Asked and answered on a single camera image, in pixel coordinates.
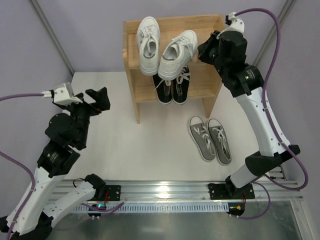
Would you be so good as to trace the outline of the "white sneaker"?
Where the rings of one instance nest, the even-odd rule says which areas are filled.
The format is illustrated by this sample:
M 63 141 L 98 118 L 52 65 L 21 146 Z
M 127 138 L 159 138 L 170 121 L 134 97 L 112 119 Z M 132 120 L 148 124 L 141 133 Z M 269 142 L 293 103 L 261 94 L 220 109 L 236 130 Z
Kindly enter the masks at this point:
M 173 38 L 160 58 L 158 76 L 165 81 L 175 79 L 194 57 L 197 45 L 198 37 L 193 30 L 186 30 Z
M 158 73 L 160 27 L 152 16 L 145 17 L 136 32 L 140 71 L 146 76 Z

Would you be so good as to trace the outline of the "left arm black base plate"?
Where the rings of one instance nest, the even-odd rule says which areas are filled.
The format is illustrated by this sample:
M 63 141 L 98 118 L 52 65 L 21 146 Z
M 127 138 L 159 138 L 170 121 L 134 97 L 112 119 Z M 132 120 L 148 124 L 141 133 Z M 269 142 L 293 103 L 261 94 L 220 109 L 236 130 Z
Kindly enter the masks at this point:
M 105 185 L 102 188 L 102 193 L 99 196 L 99 201 L 120 201 L 121 198 L 121 185 Z

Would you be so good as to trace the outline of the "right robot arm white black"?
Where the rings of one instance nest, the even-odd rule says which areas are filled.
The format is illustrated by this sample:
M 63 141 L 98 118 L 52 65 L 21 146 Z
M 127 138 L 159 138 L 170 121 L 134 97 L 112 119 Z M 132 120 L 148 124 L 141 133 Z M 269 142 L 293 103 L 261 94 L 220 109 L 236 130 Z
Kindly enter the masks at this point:
M 215 67 L 223 85 L 242 107 L 258 143 L 258 151 L 246 157 L 244 165 L 225 180 L 225 190 L 233 198 L 240 196 L 253 180 L 301 152 L 286 137 L 277 139 L 267 117 L 274 114 L 263 99 L 263 77 L 257 67 L 246 63 L 247 44 L 238 31 L 215 30 L 197 48 L 198 59 Z

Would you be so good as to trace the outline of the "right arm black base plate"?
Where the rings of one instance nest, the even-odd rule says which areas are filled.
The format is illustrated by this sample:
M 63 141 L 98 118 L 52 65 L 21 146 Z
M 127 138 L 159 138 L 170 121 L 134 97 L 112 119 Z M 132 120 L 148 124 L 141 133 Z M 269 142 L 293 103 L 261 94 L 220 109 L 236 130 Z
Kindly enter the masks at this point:
M 241 188 L 236 188 L 232 183 L 209 183 L 207 186 L 211 200 L 255 199 L 251 183 Z

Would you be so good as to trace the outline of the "black canvas sneaker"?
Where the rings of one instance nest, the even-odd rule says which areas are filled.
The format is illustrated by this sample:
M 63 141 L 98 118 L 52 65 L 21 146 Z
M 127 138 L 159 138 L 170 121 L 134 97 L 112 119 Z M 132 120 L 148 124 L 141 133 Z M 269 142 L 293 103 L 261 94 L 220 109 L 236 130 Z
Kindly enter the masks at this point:
M 183 105 L 187 102 L 190 78 L 190 69 L 185 65 L 176 79 L 173 80 L 173 101 L 177 105 Z
M 172 102 L 173 96 L 171 93 L 171 82 L 163 80 L 158 74 L 152 76 L 154 90 L 157 100 L 160 104 L 167 105 Z

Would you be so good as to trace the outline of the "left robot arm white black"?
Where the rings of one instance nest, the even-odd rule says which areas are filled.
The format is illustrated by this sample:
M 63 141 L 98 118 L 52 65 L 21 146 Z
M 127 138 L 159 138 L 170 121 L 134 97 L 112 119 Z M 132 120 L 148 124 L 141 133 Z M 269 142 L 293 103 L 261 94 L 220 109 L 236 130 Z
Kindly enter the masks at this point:
M 7 154 L 0 154 L 22 167 L 31 179 L 16 208 L 0 219 L 0 230 L 7 234 L 7 239 L 45 240 L 57 223 L 75 207 L 106 195 L 105 181 L 92 173 L 73 191 L 54 203 L 48 203 L 57 185 L 80 157 L 79 152 L 86 148 L 91 117 L 111 108 L 106 87 L 97 91 L 87 89 L 85 94 L 93 99 L 92 103 L 85 101 L 83 93 L 74 94 L 68 82 L 39 94 L 42 98 L 51 98 L 63 112 L 54 115 L 48 123 L 45 135 L 49 142 L 43 148 L 34 172 Z

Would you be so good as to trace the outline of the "wooden two-tier shoe shelf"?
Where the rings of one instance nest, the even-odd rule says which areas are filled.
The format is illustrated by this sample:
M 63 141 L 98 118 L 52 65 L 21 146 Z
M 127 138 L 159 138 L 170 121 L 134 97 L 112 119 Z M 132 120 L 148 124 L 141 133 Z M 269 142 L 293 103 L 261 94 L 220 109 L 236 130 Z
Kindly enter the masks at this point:
M 222 31 L 225 28 L 223 17 L 219 14 L 163 17 L 157 18 L 157 22 L 160 28 L 160 53 L 171 39 L 185 30 L 193 30 L 198 43 L 202 44 L 215 30 Z M 136 41 L 139 24 L 140 20 L 124 21 L 122 35 L 123 62 L 137 123 L 140 122 L 140 104 L 157 100 L 152 77 L 140 71 Z M 188 98 L 201 99 L 205 117 L 209 118 L 222 87 L 222 80 L 212 66 L 198 60 L 196 55 L 187 65 L 191 73 Z

